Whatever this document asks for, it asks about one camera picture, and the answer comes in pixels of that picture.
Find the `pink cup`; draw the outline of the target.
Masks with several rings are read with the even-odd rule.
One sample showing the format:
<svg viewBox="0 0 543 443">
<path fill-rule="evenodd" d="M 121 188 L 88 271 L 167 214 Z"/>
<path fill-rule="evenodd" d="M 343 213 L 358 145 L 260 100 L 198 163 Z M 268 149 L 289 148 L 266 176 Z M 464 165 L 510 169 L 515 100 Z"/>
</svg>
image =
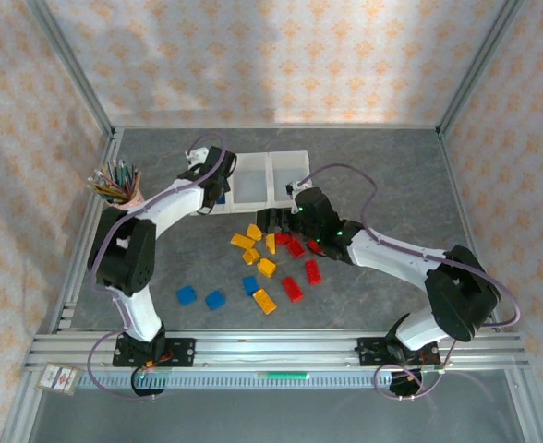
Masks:
<svg viewBox="0 0 543 443">
<path fill-rule="evenodd" d="M 140 189 L 137 189 L 134 193 L 132 199 L 130 199 L 128 202 L 125 203 L 107 203 L 109 207 L 114 207 L 119 210 L 130 210 L 135 207 L 141 206 L 145 202 L 145 198 L 143 197 Z"/>
</svg>

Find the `coloured pencils bundle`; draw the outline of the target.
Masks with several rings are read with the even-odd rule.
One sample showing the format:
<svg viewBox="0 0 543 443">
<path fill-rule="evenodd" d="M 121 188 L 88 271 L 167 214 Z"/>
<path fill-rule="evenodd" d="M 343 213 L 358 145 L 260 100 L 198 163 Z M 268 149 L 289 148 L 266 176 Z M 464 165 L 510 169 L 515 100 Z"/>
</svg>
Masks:
<svg viewBox="0 0 543 443">
<path fill-rule="evenodd" d="M 107 203 L 125 203 L 139 189 L 141 172 L 124 160 L 104 162 L 87 179 L 86 187 Z"/>
</svg>

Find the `red white printed card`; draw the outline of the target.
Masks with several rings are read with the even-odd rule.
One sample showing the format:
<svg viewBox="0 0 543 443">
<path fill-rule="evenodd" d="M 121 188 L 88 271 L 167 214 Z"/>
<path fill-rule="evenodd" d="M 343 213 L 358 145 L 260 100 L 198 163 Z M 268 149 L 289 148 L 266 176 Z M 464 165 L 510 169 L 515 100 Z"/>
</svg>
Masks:
<svg viewBox="0 0 543 443">
<path fill-rule="evenodd" d="M 40 374 L 36 388 L 73 396 L 81 374 L 81 369 L 71 365 L 47 363 Z"/>
</svg>

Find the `aluminium mounting rail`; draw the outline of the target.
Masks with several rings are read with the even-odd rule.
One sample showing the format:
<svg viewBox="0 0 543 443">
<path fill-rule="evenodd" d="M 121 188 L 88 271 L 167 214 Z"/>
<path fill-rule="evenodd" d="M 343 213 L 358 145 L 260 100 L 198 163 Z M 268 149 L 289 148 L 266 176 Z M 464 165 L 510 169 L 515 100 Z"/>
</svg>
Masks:
<svg viewBox="0 0 543 443">
<path fill-rule="evenodd" d="M 112 368 L 115 337 L 100 341 L 102 331 L 67 329 L 57 334 L 39 334 L 25 358 L 27 370 L 48 363 L 84 367 L 91 347 L 91 360 L 98 370 Z M 171 338 L 196 341 L 194 366 L 203 370 L 321 371 L 352 370 L 359 366 L 355 352 L 361 337 L 379 337 L 378 332 L 346 329 L 198 329 L 169 331 Z M 440 357 L 448 351 L 451 370 L 493 370 L 528 367 L 525 343 L 516 332 L 480 331 L 471 342 L 452 346 L 450 339 L 438 342 Z"/>
</svg>

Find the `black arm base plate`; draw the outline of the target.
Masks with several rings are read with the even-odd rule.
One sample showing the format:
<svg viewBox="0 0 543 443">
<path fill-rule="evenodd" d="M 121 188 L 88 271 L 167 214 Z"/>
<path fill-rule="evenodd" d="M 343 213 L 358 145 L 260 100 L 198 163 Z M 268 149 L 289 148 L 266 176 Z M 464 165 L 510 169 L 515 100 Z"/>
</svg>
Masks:
<svg viewBox="0 0 543 443">
<path fill-rule="evenodd" d="M 138 341 L 126 334 L 117 337 L 113 355 L 114 367 L 191 367 L 196 340 L 191 338 L 156 337 Z"/>
<path fill-rule="evenodd" d="M 361 337 L 357 339 L 354 351 L 361 366 L 423 366 L 442 363 L 440 350 L 435 341 L 419 350 L 409 351 L 385 338 Z"/>
</svg>

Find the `aluminium table side rail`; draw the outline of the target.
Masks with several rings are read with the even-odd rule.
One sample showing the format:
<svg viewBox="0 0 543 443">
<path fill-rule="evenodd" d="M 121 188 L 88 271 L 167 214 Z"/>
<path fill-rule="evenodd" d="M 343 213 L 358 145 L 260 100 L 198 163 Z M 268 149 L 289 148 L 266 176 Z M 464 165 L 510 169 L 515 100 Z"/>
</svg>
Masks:
<svg viewBox="0 0 543 443">
<path fill-rule="evenodd" d="M 91 191 L 89 181 L 84 186 L 86 207 L 84 217 L 78 230 L 73 255 L 69 260 L 65 279 L 59 292 L 56 305 L 50 320 L 51 334 L 61 329 L 70 328 L 70 320 L 74 315 L 81 285 L 87 269 L 87 259 L 91 251 L 93 238 L 103 210 L 103 200 Z"/>
<path fill-rule="evenodd" d="M 452 187 L 452 192 L 454 194 L 454 199 L 455 199 L 455 202 L 456 202 L 459 214 L 460 214 L 460 219 L 461 219 L 461 223 L 463 225 L 463 230 L 464 230 L 464 233 L 465 233 L 465 240 L 466 240 L 466 243 L 467 243 L 467 247 L 474 253 L 474 255 L 476 256 L 476 258 L 478 259 L 478 261 L 480 263 L 480 266 L 483 269 L 486 269 L 483 259 L 478 254 L 477 246 L 476 246 L 476 243 L 475 243 L 475 237 L 473 236 L 473 230 L 472 230 L 472 227 L 471 227 L 471 223 L 470 223 L 470 221 L 468 219 L 467 206 L 466 206 L 466 204 L 465 204 L 465 202 L 463 200 L 463 196 L 462 196 L 462 188 L 461 188 L 461 186 L 460 186 L 460 184 L 459 184 L 459 182 L 457 180 L 457 175 L 456 175 L 456 172 L 455 172 L 455 170 L 453 168 L 452 157 L 451 157 L 451 155 L 448 153 L 448 151 L 446 149 L 446 146 L 445 146 L 445 143 L 444 143 L 444 135 L 441 133 L 440 128 L 438 126 L 435 128 L 435 133 L 436 133 L 437 139 L 439 141 L 441 155 L 442 155 L 442 158 L 443 158 L 444 163 L 445 163 L 446 170 L 447 170 L 448 175 L 449 175 L 449 179 L 450 179 L 451 187 Z"/>
</svg>

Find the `aluminium frame post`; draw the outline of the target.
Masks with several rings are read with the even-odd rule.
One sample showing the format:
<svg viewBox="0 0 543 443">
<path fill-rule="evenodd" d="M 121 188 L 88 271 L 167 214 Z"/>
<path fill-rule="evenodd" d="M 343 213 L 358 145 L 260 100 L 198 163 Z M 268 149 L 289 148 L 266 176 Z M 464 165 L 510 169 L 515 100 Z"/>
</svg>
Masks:
<svg viewBox="0 0 543 443">
<path fill-rule="evenodd" d="M 513 24 L 515 16 L 521 9 L 523 2 L 524 0 L 503 0 L 499 13 L 495 17 L 483 42 L 478 47 L 476 55 L 469 64 L 469 67 L 466 69 L 440 123 L 435 127 L 439 140 L 444 140 L 453 128 L 455 121 L 471 96 L 481 75 L 488 67 L 506 32 Z"/>
<path fill-rule="evenodd" d="M 110 138 L 115 131 L 115 127 L 103 109 L 94 88 L 46 0 L 25 0 L 25 3 L 40 25 L 55 54 L 62 62 L 66 72 L 74 82 L 93 119 L 102 133 L 107 138 Z"/>
</svg>

